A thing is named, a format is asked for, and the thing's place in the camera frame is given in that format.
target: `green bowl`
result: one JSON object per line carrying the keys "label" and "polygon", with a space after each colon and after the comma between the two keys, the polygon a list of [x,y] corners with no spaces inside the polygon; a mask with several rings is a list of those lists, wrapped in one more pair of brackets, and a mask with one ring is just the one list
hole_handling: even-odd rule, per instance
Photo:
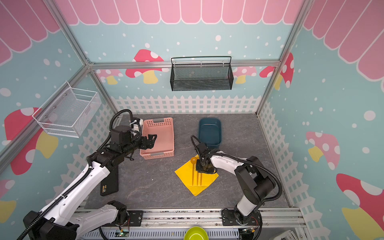
{"label": "green bowl", "polygon": [[208,240],[208,235],[201,227],[192,227],[185,234],[184,240]]}

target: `black mesh basket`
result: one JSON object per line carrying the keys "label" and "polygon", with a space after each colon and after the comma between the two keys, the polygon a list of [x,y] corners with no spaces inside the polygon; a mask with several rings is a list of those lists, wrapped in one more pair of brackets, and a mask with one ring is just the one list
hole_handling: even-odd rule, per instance
{"label": "black mesh basket", "polygon": [[230,56],[171,58],[172,91],[231,90]]}

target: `white wire basket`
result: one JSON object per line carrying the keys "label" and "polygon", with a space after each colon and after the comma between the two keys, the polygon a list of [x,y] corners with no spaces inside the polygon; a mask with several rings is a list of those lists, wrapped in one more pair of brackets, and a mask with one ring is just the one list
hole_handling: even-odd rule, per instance
{"label": "white wire basket", "polygon": [[79,138],[101,105],[99,93],[72,88],[68,82],[60,89],[32,117],[48,134]]}

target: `gray table surface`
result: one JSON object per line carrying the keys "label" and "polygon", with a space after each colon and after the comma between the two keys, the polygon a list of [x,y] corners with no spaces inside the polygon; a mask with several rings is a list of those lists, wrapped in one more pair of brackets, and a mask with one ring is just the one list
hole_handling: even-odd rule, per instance
{"label": "gray table surface", "polygon": [[[140,114],[138,117],[173,118],[175,156],[144,160],[136,150],[134,161],[126,159],[119,165],[119,191],[102,197],[99,184],[90,193],[86,209],[98,209],[112,200],[129,209],[234,207],[243,196],[235,175],[219,169],[219,177],[195,197],[174,172],[196,155],[190,136],[198,135],[199,120],[206,117],[218,118],[222,123],[220,150],[237,157],[256,156],[276,174],[255,114]],[[129,115],[124,115],[120,125],[128,122]],[[269,197],[276,193],[277,187]],[[288,207],[284,193],[279,199],[266,202],[264,207]]]}

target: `pink plastic basket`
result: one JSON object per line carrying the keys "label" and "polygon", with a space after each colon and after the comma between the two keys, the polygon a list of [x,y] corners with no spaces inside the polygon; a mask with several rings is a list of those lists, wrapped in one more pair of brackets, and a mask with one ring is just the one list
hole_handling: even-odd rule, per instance
{"label": "pink plastic basket", "polygon": [[157,134],[157,139],[152,149],[140,150],[144,159],[175,156],[172,118],[144,120],[142,135],[148,137],[148,134]]}

